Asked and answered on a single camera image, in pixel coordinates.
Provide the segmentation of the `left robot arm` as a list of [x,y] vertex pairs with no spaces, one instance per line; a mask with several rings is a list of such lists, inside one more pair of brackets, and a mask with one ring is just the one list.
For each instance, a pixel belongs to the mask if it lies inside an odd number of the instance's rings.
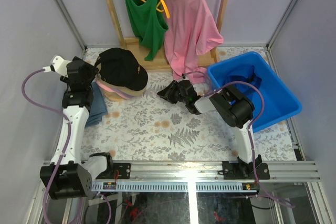
[[40,179],[53,200],[87,197],[97,178],[109,179],[115,166],[109,153],[94,153],[81,162],[81,144],[94,93],[92,82],[98,69],[78,57],[54,56],[50,71],[67,85],[62,98],[61,133],[50,165],[40,169]]

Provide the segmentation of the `pink cap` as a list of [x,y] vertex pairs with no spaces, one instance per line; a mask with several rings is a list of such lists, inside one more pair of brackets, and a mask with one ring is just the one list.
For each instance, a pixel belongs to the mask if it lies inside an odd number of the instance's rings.
[[104,84],[100,79],[96,79],[96,83],[99,87],[101,87],[104,91],[110,92],[110,93],[120,93],[121,91],[118,89],[113,89],[106,84]]

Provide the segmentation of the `purple cap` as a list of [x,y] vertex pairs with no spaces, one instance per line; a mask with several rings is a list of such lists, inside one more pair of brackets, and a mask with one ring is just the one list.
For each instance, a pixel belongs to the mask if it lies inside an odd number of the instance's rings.
[[127,94],[125,92],[122,92],[118,89],[113,90],[114,93],[116,93],[117,95],[119,95],[120,97],[124,98],[124,99],[130,99],[133,98],[133,95]]

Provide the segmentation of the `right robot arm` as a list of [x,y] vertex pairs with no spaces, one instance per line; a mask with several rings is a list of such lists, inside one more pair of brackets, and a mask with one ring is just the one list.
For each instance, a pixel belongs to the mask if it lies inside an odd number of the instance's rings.
[[[254,90],[260,97],[261,109],[253,116],[254,104],[235,85],[240,84]],[[254,85],[233,81],[214,90],[211,94],[200,96],[189,80],[172,81],[158,96],[171,104],[182,102],[191,114],[202,114],[216,110],[224,122],[235,130],[238,147],[238,167],[235,169],[245,179],[258,179],[258,166],[262,164],[261,155],[256,155],[253,137],[253,123],[263,114],[265,101]]]

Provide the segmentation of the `beige sport cap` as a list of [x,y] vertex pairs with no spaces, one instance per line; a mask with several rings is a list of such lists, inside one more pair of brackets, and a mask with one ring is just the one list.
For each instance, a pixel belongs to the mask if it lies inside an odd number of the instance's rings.
[[118,90],[120,90],[121,92],[123,92],[123,93],[125,93],[127,95],[130,95],[132,97],[140,97],[146,91],[146,87],[144,87],[143,89],[138,90],[138,91],[129,89],[127,87],[118,87]]

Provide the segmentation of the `blue cap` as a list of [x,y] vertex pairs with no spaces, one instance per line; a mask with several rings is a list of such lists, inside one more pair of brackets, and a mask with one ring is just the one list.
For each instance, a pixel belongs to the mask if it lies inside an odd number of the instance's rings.
[[231,70],[225,77],[225,83],[233,81],[247,82],[259,89],[261,86],[262,78],[256,75],[255,66],[242,65]]

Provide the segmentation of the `black sport cap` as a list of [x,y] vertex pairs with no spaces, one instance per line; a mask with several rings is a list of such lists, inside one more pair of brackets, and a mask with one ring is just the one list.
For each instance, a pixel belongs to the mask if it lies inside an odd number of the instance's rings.
[[113,86],[140,91],[148,83],[147,71],[129,50],[110,48],[103,51],[94,66],[99,69],[101,79]]

